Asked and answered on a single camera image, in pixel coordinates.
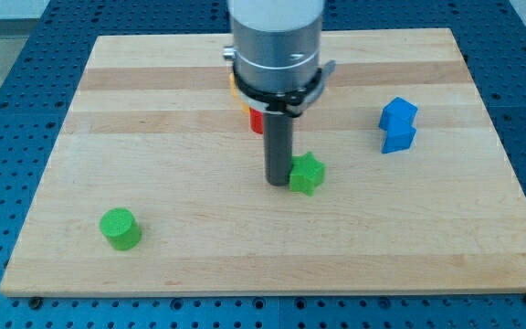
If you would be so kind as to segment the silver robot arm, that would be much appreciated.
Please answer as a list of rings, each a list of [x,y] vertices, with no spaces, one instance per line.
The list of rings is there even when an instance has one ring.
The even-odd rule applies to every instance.
[[[291,92],[319,67],[324,0],[229,0],[233,44],[223,57],[253,89]]]

